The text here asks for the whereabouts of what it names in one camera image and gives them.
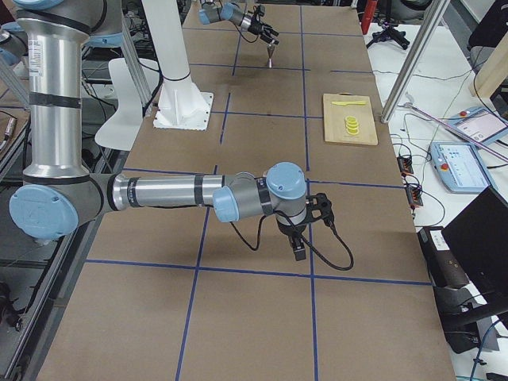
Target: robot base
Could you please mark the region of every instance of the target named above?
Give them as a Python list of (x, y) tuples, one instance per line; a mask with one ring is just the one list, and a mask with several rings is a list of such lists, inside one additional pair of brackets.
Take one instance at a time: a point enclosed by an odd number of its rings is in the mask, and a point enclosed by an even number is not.
[(214, 93), (202, 92), (201, 96), (208, 105), (208, 110), (196, 110), (188, 117), (177, 117), (170, 110), (160, 108), (153, 121), (154, 127), (158, 129), (195, 129), (204, 131), (208, 127), (210, 111), (214, 102)]

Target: yellow knife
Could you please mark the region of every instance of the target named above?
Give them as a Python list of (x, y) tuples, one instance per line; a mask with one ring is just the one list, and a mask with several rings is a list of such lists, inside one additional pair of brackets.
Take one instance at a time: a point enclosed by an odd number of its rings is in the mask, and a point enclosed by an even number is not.
[(366, 105), (367, 101), (332, 101), (335, 106), (349, 106), (349, 105)]

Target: robotic arm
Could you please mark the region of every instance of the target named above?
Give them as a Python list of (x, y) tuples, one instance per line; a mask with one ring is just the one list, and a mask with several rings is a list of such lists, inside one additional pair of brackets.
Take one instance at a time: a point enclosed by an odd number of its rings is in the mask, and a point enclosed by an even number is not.
[[(121, 31), (120, 1), (15, 2), (25, 8), (18, 22), (29, 38), (33, 158), (23, 171), (25, 185), (10, 199), (10, 214), (27, 234), (54, 240), (105, 213), (142, 206), (213, 206), (223, 222), (275, 214), (297, 260), (305, 259), (303, 242), (309, 244), (302, 236), (306, 225), (322, 219), (337, 233), (331, 203), (324, 194), (306, 197), (303, 172), (292, 163), (276, 164), (259, 178), (245, 172), (146, 178), (89, 173), (81, 164), (81, 48), (92, 35), (109, 43)], [(226, 9), (224, 19), (250, 22), (267, 39), (274, 33), (260, 22), (260, 6), (242, 18), (235, 6)]]
[(247, 30), (269, 45), (277, 45), (275, 39), (279, 35), (269, 24), (261, 21), (264, 16), (264, 6), (258, 5), (254, 12), (244, 13), (234, 2), (217, 6), (214, 0), (201, 0), (201, 9), (199, 10), (199, 19), (204, 25), (212, 24), (218, 21), (231, 21), (235, 26)]

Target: metal rod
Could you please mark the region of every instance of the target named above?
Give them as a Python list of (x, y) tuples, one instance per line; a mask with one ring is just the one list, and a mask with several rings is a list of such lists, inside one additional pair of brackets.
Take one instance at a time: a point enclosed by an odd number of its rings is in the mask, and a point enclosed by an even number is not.
[(458, 136), (460, 139), (467, 140), (470, 143), (473, 143), (474, 145), (476, 145), (477, 147), (480, 147), (481, 149), (485, 150), (486, 152), (489, 152), (492, 156), (497, 157), (498, 159), (504, 161), (505, 163), (508, 163), (508, 157), (501, 155), (500, 153), (496, 152), (492, 148), (488, 148), (484, 143), (476, 141), (475, 139), (466, 135), (465, 133), (462, 133), (458, 129), (454, 129), (451, 125), (448, 125), (448, 124), (444, 123), (442, 120), (437, 119), (436, 117), (433, 117), (432, 115), (426, 113), (425, 111), (418, 109), (417, 107), (413, 106), (411, 103), (406, 103), (404, 105), (404, 107), (406, 107), (407, 109), (416, 111), (417, 113), (427, 117), (428, 119), (431, 119), (432, 121), (436, 121), (437, 123), (442, 125), (447, 131)]
[(0, 77), (2, 81), (9, 87), (9, 89), (16, 95), (19, 102), (25, 107), (25, 110), (30, 108), (29, 92), (23, 86), (23, 83), (14, 73), (14, 70), (0, 57)]
[(134, 86), (136, 87), (137, 93), (140, 95), (141, 104), (143, 107), (148, 106), (152, 94), (150, 92), (150, 86), (144, 75), (144, 71), (140, 65), (139, 57), (136, 53), (136, 47), (134, 46), (133, 40), (129, 33), (129, 27), (125, 23), (125, 18), (121, 18), (121, 30), (123, 33), (123, 43), (121, 45), (121, 52), (124, 54), (125, 62), (129, 68), (129, 73), (133, 77)]
[(434, 0), (429, 8), (429, 14), (424, 18), (423, 24), (420, 27), (418, 35), (416, 36), (410, 52), (407, 55), (402, 69), (397, 79), (395, 80), (394, 87), (392, 88), (390, 95), (388, 96), (387, 103), (381, 113), (381, 121), (388, 123), (392, 114), (397, 107), (398, 101), (401, 98), (404, 91), (406, 91), (407, 85), (411, 80), (414, 69), (420, 60), (421, 54), (425, 50), (425, 46), (429, 42), (433, 35), (433, 31), (439, 24), (446, 7), (450, 3), (450, 0)]

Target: black cable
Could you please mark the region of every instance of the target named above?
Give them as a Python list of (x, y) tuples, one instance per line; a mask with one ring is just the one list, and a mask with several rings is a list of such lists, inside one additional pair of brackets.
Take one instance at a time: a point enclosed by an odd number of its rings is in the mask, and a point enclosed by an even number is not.
[(319, 257), (320, 260), (322, 260), (325, 264), (327, 264), (328, 266), (330, 266), (331, 268), (335, 269), (335, 270), (339, 270), (339, 271), (347, 271), (347, 270), (351, 270), (352, 267), (355, 265), (355, 260), (352, 256), (352, 252), (351, 252), (351, 249), (349, 248), (349, 246), (346, 245), (346, 243), (342, 240), (342, 238), (339, 236), (337, 230), (335, 229), (335, 225), (333, 223), (330, 224), (330, 229), (332, 230), (332, 233), (333, 235), (339, 240), (339, 242), (342, 244), (342, 246), (344, 247), (344, 249), (346, 250), (346, 252), (348, 253), (349, 255), (349, 265), (346, 266), (346, 267), (341, 267), (341, 266), (337, 266), (336, 264), (333, 264), (332, 262), (330, 262), (328, 259), (326, 259), (325, 256), (323, 256), (304, 236), (302, 233), (300, 233), (298, 231), (298, 228), (296, 227), (296, 225), (293, 223), (293, 221), (290, 219), (290, 217), (285, 214), (283, 211), (281, 210), (274, 210), (274, 214), (277, 214), (281, 217), (284, 217), (286, 219), (286, 221), (289, 223), (289, 225), (291, 226), (291, 228), (293, 228), (293, 231), (295, 233), (298, 234), (298, 237), (309, 247), (310, 250), (312, 250), (313, 252), (316, 253), (316, 255)]
[(240, 37), (248, 42), (249, 44), (254, 44), (256, 41), (259, 40), (260, 35), (258, 34), (254, 40), (248, 40), (247, 37), (244, 36), (244, 34), (240, 31), (240, 29), (235, 25), (235, 28), (237, 28), (238, 33), (240, 34)]
[[(425, 226), (436, 226), (436, 225), (439, 225), (444, 219), (445, 219), (445, 216), (446, 216), (446, 208), (445, 206), (443, 205), (443, 203), (441, 201), (439, 201), (439, 199), (437, 199), (436, 197), (432, 196), (429, 192), (425, 192), (424, 190), (421, 190), (422, 193), (424, 194), (427, 194), (429, 197), (432, 197), (434, 200), (436, 200), (439, 205), (441, 205), (441, 208), (443, 208), (443, 216), (441, 217), (441, 219), (436, 222), (435, 224), (432, 224), (432, 225), (425, 225)], [(415, 228), (423, 228), (425, 227), (423, 225), (415, 225), (414, 227)]]
[(508, 164), (491, 165), (490, 167), (487, 167), (487, 169), (503, 168), (503, 167), (506, 167), (507, 165)]
[(104, 149), (100, 145), (97, 145), (98, 150), (101, 152), (102, 157), (104, 158), (104, 161), (106, 163), (106, 166), (110, 170), (110, 173), (113, 173), (113, 168), (111, 167), (110, 161), (108, 160), (106, 153), (104, 152)]
[[(85, 72), (84, 72), (84, 71), (81, 71), (81, 73), (83, 74), (83, 77), (84, 77), (85, 79), (87, 79), (87, 76), (85, 75)], [(85, 91), (87, 92), (87, 94), (88, 94), (90, 97), (92, 97), (93, 99), (98, 100), (98, 105), (101, 107), (101, 110), (102, 110), (102, 115), (103, 115), (103, 117), (104, 117), (104, 123), (106, 123), (106, 121), (108, 120), (108, 116), (107, 116), (107, 114), (106, 114), (106, 110), (104, 110), (104, 106), (102, 105), (101, 99), (100, 99), (99, 97), (94, 96), (93, 94), (91, 94), (85, 86), (83, 86), (83, 88), (85, 89)]]
[(244, 244), (246, 244), (248, 246), (248, 248), (250, 248), (251, 250), (253, 250), (254, 252), (256, 252), (258, 250), (258, 248), (260, 248), (260, 244), (261, 244), (261, 228), (263, 227), (263, 221), (264, 219), (266, 218), (267, 216), (263, 216), (262, 218), (260, 218), (260, 221), (258, 223), (258, 226), (257, 226), (257, 236), (256, 236), (256, 246), (252, 246), (250, 245), (247, 240), (245, 240), (245, 238), (241, 235), (240, 231), (237, 229), (237, 227), (235, 226), (235, 224), (233, 224), (232, 222), (230, 222), (231, 226), (233, 227), (233, 229), (235, 230), (236, 234), (238, 235), (238, 237), (242, 240), (242, 242)]
[(17, 119), (14, 115), (9, 114), (7, 111), (0, 110), (0, 113), (5, 114), (5, 115), (9, 115), (10, 117), (13, 117), (14, 119)]
[(164, 75), (162, 74), (162, 70), (160, 69), (160, 63), (159, 63), (159, 59), (157, 57), (156, 47), (153, 44), (152, 34), (150, 33), (150, 27), (148, 26), (148, 23), (146, 23), (146, 34), (148, 35), (148, 39), (150, 40), (150, 43), (152, 44), (153, 55), (156, 58), (157, 66), (159, 68), (159, 70), (157, 70), (159, 72), (159, 82), (157, 83), (156, 88), (153, 89), (152, 95), (151, 95), (150, 99), (148, 100), (148, 102), (146, 103), (146, 105), (143, 105), (143, 117), (145, 116), (148, 108), (152, 104), (153, 100), (156, 98), (157, 94), (159, 93), (160, 88), (162, 87), (162, 85), (164, 83)]
[(401, 147), (406, 148), (406, 149), (410, 152), (410, 156), (412, 156), (412, 155), (411, 155), (411, 148), (409, 148), (407, 145), (405, 145), (405, 144), (403, 144), (403, 143), (392, 143), (391, 145), (399, 145), (399, 146), (401, 146)]
[(23, 167), (23, 170), (25, 170), (25, 168), (27, 167), (26, 155), (27, 155), (28, 146), (29, 146), (29, 135), (30, 135), (31, 124), (32, 124), (32, 115), (30, 114), (29, 119), (26, 122), (25, 136), (23, 137), (23, 153), (21, 155), (21, 166)]
[(162, 74), (161, 71), (160, 71), (160, 67), (158, 69), (154, 69), (153, 67), (149, 67), (147, 65), (145, 65), (144, 63), (142, 63), (141, 61), (137, 61), (139, 63), (139, 65), (141, 65), (142, 67), (144, 67), (145, 69), (148, 69), (148, 70), (151, 70), (151, 71), (154, 71), (156, 73), (159, 73), (159, 74)]
[(480, 358), (479, 358), (479, 355), (482, 353), (482, 350), (483, 350), (483, 345), (485, 344), (485, 341), (487, 339), (487, 335), (489, 334), (489, 332), (498, 324), (501, 322), (501, 319), (498, 319), (497, 321), (495, 321), (494, 323), (491, 324), (491, 326), (488, 328), (488, 330), (485, 332), (485, 334), (483, 335), (482, 337), (482, 341), (479, 345), (479, 348), (478, 348), (478, 353), (476, 353), (476, 357), (475, 359), (473, 360), (474, 362), (474, 365), (473, 365), (473, 368), (471, 370), (471, 377), (469, 377), (469, 381), (473, 381), (474, 378), (475, 378), (475, 370), (476, 370), (476, 366), (478, 365), (478, 363), (480, 362)]
[(404, 119), (403, 119), (403, 124), (404, 124), (404, 131), (406, 132), (406, 135), (407, 135), (407, 140), (410, 142), (411, 145), (413, 145), (414, 147), (418, 148), (419, 150), (421, 150), (422, 152), (425, 152), (425, 160), (426, 161), (430, 161), (431, 158), (430, 158), (430, 150), (428, 149), (424, 149), (422, 147), (420, 147), (419, 145), (413, 143), (411, 141), (411, 136), (410, 136), (410, 129), (409, 129), (409, 125), (407, 124), (407, 120), (406, 118), (408, 116), (411, 116), (411, 117), (417, 117), (418, 119), (421, 119), (423, 121), (430, 121), (430, 119), (427, 119), (425, 117), (421, 117), (419, 115), (415, 115), (415, 114), (411, 114), (411, 113), (407, 113), (404, 115)]
[[(85, 82), (88, 83), (88, 77), (87, 75), (85, 74), (85, 71), (84, 70), (81, 70), (81, 74), (83, 75), (83, 77), (85, 77)], [(113, 103), (109, 103), (107, 101), (105, 101), (104, 99), (101, 99), (98, 97), (97, 95), (97, 91), (94, 89), (94, 86), (90, 86), (90, 88), (92, 89), (92, 91), (94, 92), (93, 94), (90, 94), (90, 92), (88, 91), (88, 89), (85, 87), (85, 91), (87, 92), (88, 95), (90, 95), (93, 99), (99, 101), (100, 103), (104, 103), (105, 105), (108, 105), (108, 106), (111, 106), (113, 107), (113, 109), (116, 111), (117, 110), (117, 107), (113, 104)]]
[[(155, 209), (185, 209), (185, 208), (197, 208), (199, 205), (177, 205), (177, 206), (150, 206), (151, 208)], [(210, 205), (204, 205), (207, 208), (210, 208), (212, 206)]]

